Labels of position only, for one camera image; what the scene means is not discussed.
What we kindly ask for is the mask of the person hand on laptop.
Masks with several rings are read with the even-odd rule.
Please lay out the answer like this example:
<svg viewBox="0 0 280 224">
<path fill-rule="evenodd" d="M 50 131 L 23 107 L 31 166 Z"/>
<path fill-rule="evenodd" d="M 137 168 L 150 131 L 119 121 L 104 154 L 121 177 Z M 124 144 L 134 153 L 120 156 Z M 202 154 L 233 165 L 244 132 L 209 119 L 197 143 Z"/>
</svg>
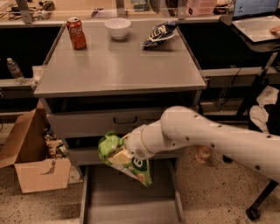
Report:
<svg viewBox="0 0 280 224">
<path fill-rule="evenodd" d="M 270 32 L 271 32 L 272 34 L 274 34 L 274 35 L 280 35 L 280 25 L 271 28 L 271 29 L 270 29 Z"/>
</svg>

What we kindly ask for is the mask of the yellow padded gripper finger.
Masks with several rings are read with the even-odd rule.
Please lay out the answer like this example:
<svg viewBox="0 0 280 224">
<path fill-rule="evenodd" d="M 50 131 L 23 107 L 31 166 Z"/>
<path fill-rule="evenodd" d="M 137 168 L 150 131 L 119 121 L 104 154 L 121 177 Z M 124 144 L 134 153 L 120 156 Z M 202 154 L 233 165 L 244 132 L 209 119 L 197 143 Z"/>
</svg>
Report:
<svg viewBox="0 0 280 224">
<path fill-rule="evenodd" d="M 126 165 L 131 162 L 133 155 L 126 148 L 116 148 L 108 154 L 108 161 L 113 165 Z"/>
</svg>

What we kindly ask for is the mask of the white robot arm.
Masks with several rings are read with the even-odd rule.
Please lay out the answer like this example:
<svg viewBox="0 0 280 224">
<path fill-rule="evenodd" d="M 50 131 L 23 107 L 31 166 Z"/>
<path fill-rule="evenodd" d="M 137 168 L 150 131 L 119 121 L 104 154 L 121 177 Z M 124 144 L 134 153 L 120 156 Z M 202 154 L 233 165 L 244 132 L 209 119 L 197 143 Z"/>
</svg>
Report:
<svg viewBox="0 0 280 224">
<path fill-rule="evenodd" d="M 133 129 L 109 161 L 123 165 L 133 158 L 145 160 L 191 145 L 205 146 L 280 182 L 280 136 L 213 122 L 181 106 L 170 107 L 159 120 Z"/>
</svg>

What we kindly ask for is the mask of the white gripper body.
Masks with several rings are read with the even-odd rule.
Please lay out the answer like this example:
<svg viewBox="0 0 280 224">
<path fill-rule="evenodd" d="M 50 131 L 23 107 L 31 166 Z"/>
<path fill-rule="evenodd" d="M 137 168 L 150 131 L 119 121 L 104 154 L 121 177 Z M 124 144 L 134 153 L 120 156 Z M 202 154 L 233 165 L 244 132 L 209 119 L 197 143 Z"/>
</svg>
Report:
<svg viewBox="0 0 280 224">
<path fill-rule="evenodd" d="M 142 134 L 145 128 L 146 126 L 142 125 L 132 130 L 126 140 L 126 149 L 136 159 L 147 159 L 154 156 L 154 154 L 148 151 L 147 147 L 144 145 Z"/>
</svg>

